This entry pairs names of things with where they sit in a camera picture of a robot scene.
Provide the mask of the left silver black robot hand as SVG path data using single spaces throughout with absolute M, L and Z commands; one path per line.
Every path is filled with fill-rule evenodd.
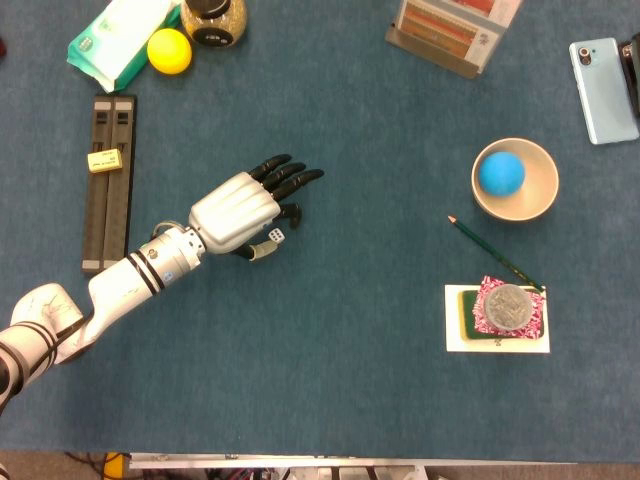
M 259 244 L 250 242 L 273 223 L 287 220 L 297 229 L 302 208 L 284 200 L 324 171 L 293 163 L 289 154 L 275 155 L 249 171 L 242 171 L 196 202 L 189 226 L 200 236 L 206 251 L 234 254 L 255 262 L 277 250 L 284 240 L 278 229 Z

